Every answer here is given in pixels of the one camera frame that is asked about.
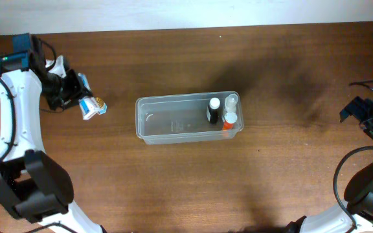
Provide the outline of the white translucent bottle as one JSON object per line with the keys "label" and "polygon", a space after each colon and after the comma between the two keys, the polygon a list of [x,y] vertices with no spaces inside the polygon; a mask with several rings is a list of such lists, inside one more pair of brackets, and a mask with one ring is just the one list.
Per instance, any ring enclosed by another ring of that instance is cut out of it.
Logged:
{"label": "white translucent bottle", "polygon": [[230,112],[235,113],[238,100],[239,100],[239,97],[237,94],[230,94],[225,99],[224,107],[223,107],[223,114],[225,115]]}

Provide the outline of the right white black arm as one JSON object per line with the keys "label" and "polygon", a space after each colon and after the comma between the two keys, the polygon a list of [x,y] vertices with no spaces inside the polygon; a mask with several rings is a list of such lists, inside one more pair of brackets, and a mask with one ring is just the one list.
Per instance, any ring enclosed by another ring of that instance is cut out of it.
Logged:
{"label": "right white black arm", "polygon": [[[353,116],[363,132],[373,140],[373,101],[355,97],[339,113],[344,121]],[[285,227],[285,232],[371,232],[373,231],[373,162],[358,171],[340,197],[337,179],[343,164],[353,155],[373,151],[363,146],[348,152],[339,162],[333,175],[333,194],[336,205],[315,216],[303,216]]]}

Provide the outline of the orange tube white cap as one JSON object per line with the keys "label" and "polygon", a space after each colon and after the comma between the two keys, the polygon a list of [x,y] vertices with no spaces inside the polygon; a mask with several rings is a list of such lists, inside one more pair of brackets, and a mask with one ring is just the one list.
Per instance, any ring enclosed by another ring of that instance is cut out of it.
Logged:
{"label": "orange tube white cap", "polygon": [[225,114],[224,117],[224,123],[222,130],[230,130],[234,127],[234,124],[236,123],[238,119],[238,116],[234,112],[228,112]]}

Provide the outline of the black bottle white cap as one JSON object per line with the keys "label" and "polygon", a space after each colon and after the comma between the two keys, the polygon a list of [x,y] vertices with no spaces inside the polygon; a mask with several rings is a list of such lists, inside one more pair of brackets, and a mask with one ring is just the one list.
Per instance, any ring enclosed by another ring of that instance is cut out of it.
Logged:
{"label": "black bottle white cap", "polygon": [[220,108],[220,99],[211,98],[207,106],[207,120],[211,124],[218,122],[218,109]]}

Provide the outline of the white Panadol box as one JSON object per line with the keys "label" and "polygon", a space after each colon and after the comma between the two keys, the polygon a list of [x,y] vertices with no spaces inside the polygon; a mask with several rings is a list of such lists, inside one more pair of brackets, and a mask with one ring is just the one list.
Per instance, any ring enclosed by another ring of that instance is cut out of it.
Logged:
{"label": "white Panadol box", "polygon": [[81,79],[83,83],[83,90],[85,91],[84,96],[79,98],[78,103],[82,111],[83,119],[89,120],[100,111],[100,106],[95,97],[93,97],[85,74],[78,73],[78,77]]}

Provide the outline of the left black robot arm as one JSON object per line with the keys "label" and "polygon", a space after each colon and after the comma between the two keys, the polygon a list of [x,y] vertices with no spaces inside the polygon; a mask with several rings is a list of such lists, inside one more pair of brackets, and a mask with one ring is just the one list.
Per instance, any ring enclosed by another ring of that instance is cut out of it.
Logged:
{"label": "left black robot arm", "polygon": [[27,33],[12,43],[13,53],[0,56],[0,204],[40,230],[104,233],[76,204],[69,174],[46,154],[40,100],[51,113],[78,106],[86,120],[107,106],[63,56],[45,57],[42,39]]}

